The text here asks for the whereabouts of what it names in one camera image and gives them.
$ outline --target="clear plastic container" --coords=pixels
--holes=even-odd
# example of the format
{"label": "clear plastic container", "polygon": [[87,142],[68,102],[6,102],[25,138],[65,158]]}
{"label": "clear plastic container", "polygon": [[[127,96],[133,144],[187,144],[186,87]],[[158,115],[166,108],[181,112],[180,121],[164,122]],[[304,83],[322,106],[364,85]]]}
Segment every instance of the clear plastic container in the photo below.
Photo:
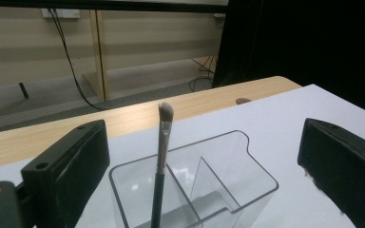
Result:
{"label": "clear plastic container", "polygon": [[[170,150],[161,226],[250,227],[279,186],[248,145],[233,131]],[[151,156],[110,171],[117,228],[150,227],[156,162]]]}

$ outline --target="brush ferrule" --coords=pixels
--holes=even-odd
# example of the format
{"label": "brush ferrule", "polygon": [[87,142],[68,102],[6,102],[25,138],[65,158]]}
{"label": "brush ferrule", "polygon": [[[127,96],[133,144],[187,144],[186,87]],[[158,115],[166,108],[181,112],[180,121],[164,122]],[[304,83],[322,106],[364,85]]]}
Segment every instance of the brush ferrule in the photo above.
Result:
{"label": "brush ferrule", "polygon": [[164,174],[165,158],[167,155],[168,139],[171,132],[171,122],[160,122],[159,151],[157,172]]}

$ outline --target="brush handle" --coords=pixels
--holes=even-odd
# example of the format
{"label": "brush handle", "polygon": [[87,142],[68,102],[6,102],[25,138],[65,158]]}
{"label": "brush handle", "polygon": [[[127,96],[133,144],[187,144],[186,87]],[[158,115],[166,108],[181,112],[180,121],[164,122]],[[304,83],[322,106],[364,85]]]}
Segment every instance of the brush handle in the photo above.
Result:
{"label": "brush handle", "polygon": [[153,194],[152,220],[150,228],[159,228],[162,216],[164,174],[156,173],[155,192]]}

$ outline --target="gray floor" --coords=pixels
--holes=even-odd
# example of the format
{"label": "gray floor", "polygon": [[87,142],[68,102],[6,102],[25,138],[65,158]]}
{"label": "gray floor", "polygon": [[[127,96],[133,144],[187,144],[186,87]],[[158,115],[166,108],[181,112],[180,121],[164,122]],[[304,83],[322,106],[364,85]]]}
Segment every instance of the gray floor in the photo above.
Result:
{"label": "gray floor", "polygon": [[[189,82],[204,74],[199,67],[193,60],[183,60],[112,70],[109,72],[112,93],[110,101],[105,103],[95,97],[84,77],[77,79],[91,103],[114,108],[189,93]],[[28,99],[23,97],[19,85],[0,86],[0,131],[97,111],[83,101],[72,77],[24,85]],[[196,90],[210,86],[209,81],[200,80]]]}

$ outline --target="chair leg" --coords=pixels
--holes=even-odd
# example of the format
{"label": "chair leg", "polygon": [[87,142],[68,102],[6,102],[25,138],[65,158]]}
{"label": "chair leg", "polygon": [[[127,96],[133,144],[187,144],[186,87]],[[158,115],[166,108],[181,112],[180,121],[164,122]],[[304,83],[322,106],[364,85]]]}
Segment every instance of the chair leg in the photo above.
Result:
{"label": "chair leg", "polygon": [[22,89],[23,96],[25,96],[26,99],[29,98],[28,92],[26,91],[25,85],[23,83],[19,83],[20,88]]}

